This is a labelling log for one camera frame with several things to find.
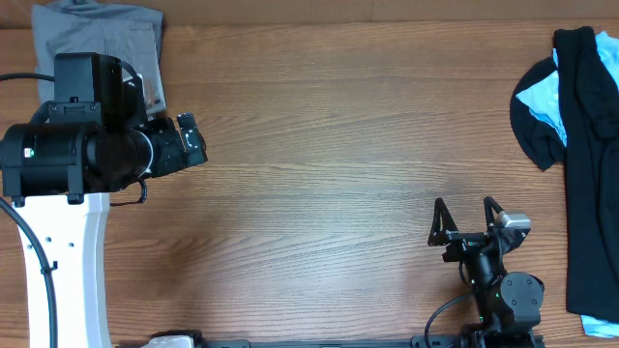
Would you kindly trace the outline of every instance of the wooden table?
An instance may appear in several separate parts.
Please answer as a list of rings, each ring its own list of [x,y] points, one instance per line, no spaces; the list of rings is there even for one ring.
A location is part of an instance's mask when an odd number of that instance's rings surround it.
[[[540,171],[510,126],[513,89],[553,31],[586,24],[619,36],[618,20],[168,28],[168,114],[195,114],[210,161],[150,181],[144,205],[112,209],[113,341],[174,328],[252,341],[420,334],[466,291],[427,246],[434,199],[474,232],[492,195],[533,219],[505,264],[545,282],[548,346],[619,343],[585,337],[566,312],[563,166]],[[2,73],[33,71],[29,30],[2,30],[0,44]],[[3,133],[37,108],[35,83],[0,83],[0,104]],[[26,347],[19,239],[0,221],[0,346]],[[460,304],[432,332],[476,318]]]

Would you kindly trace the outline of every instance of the black clamp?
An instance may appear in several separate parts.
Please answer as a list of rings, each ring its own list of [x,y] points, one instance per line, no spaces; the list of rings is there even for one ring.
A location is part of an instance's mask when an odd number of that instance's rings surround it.
[[[51,274],[51,271],[56,271],[56,270],[58,270],[58,261],[54,261],[51,267],[41,268],[41,274],[45,276],[45,275]]]

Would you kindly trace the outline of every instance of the clothing pile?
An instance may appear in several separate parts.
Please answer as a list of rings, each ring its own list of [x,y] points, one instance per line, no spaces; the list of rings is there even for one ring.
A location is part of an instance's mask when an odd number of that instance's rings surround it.
[[[141,76],[146,112],[165,110],[159,58],[163,13],[139,6],[59,0],[32,8],[37,73],[54,75],[56,53],[95,52],[128,62]],[[41,103],[54,100],[52,82],[39,82]]]
[[[551,57],[511,102],[522,150],[542,170],[565,162],[567,309],[585,332],[619,335],[619,40],[590,27],[558,30]]]

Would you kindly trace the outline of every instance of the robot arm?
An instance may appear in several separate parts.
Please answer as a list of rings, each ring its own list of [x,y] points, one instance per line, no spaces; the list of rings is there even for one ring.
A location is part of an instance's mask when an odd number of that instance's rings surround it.
[[[122,69],[130,79],[123,81]],[[140,77],[117,58],[58,54],[54,70],[54,101],[30,123],[11,126],[0,147],[4,195],[32,230],[20,229],[30,347],[109,348],[109,193],[140,183],[142,203],[146,179],[206,162],[206,144],[190,113],[178,116],[180,133],[170,118],[149,118]]]
[[[524,213],[504,211],[492,197],[486,197],[484,206],[487,231],[460,233],[443,200],[436,199],[427,238],[431,247],[446,246],[443,261],[459,262],[460,271],[464,265],[469,279],[460,276],[471,288],[480,313],[480,324],[462,327],[457,346],[544,347],[542,338],[533,335],[533,327],[541,321],[544,284],[526,273],[507,273],[503,267],[503,255],[522,244],[531,220]],[[430,347],[427,334],[425,342]]]

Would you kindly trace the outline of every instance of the light blue fabric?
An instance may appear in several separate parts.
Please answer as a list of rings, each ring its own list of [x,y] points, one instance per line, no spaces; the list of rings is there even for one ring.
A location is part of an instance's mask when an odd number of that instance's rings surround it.
[[[619,40],[611,38],[606,32],[596,36],[600,60],[619,86]],[[559,66],[557,50],[552,50],[554,64]],[[541,122],[553,127],[564,146],[568,146],[568,136],[565,133],[563,120],[559,113],[559,72],[555,71],[542,81],[516,95],[522,103],[529,106],[529,112]],[[598,320],[582,315],[582,327],[588,335],[602,338],[619,336],[619,324]]]
[[[529,106],[533,117],[553,127],[563,146],[568,146],[568,136],[559,113],[559,72],[551,73],[547,78],[518,93],[516,98]]]
[[[611,38],[606,32],[596,36],[600,60],[619,86],[619,40]],[[554,64],[559,66],[557,50],[552,49]],[[559,73],[551,73],[547,78],[516,95],[522,103],[529,106],[529,112],[541,122],[553,127],[564,146],[568,146],[563,120],[559,112]]]
[[[582,328],[584,333],[601,338],[613,338],[619,336],[619,324],[613,324],[605,320],[582,315]]]

